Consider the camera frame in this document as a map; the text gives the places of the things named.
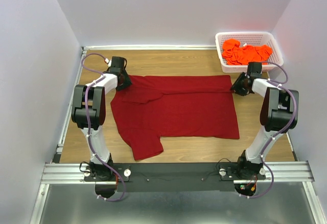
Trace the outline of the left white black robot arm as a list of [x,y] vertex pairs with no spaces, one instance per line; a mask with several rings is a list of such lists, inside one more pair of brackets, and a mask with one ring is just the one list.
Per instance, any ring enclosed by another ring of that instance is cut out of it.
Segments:
[[109,181],[115,175],[111,153],[106,146],[103,134],[103,124],[106,118],[106,94],[112,90],[120,91],[131,86],[126,66],[127,59],[113,56],[111,59],[101,54],[107,69],[104,72],[87,68],[86,58],[81,60],[81,66],[99,77],[86,85],[76,85],[74,88],[71,118],[85,136],[90,151],[90,161],[83,172],[86,177],[101,181]]

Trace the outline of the dark red t-shirt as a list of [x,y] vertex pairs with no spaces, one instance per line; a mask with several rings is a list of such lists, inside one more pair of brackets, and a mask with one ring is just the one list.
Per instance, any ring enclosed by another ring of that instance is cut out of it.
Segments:
[[136,161],[161,154],[161,137],[240,138],[230,76],[130,78],[111,110]]

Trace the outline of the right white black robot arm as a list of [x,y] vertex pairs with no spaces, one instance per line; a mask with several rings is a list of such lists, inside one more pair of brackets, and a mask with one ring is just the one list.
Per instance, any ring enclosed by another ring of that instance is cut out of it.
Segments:
[[231,91],[240,96],[251,93],[264,98],[260,112],[260,130],[253,143],[238,158],[236,173],[240,177],[257,175],[275,142],[295,128],[298,120],[299,92],[284,87],[286,82],[262,78],[261,62],[249,62]]

